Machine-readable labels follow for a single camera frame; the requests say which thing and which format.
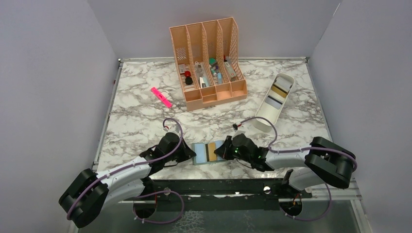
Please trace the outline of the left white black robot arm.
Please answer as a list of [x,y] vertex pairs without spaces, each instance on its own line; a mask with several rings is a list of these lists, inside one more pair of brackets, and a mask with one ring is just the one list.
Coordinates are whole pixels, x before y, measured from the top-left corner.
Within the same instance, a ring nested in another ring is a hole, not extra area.
[[184,139],[168,132],[157,145],[128,163],[101,172],[90,168],[81,171],[58,203],[76,227],[85,227],[112,204],[137,196],[143,200],[149,198],[153,192],[150,175],[170,161],[181,163],[195,155]]

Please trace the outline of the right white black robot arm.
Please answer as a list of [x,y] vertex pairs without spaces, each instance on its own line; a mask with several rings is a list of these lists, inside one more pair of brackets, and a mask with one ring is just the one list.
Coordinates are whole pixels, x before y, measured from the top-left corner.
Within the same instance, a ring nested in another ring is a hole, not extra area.
[[228,136],[214,151],[226,160],[239,159],[261,172],[289,167],[280,185],[281,193],[291,198],[307,187],[322,183],[346,189],[357,169],[356,157],[323,137],[315,137],[307,147],[272,150],[259,147],[245,134]]

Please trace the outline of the green card holder wallet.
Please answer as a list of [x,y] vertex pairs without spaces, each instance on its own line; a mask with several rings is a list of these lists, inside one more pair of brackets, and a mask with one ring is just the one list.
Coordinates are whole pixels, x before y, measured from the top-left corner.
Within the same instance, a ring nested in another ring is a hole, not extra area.
[[215,154],[214,150],[223,145],[223,140],[208,143],[192,143],[191,148],[196,153],[193,158],[194,165],[204,165],[223,162],[224,159]]

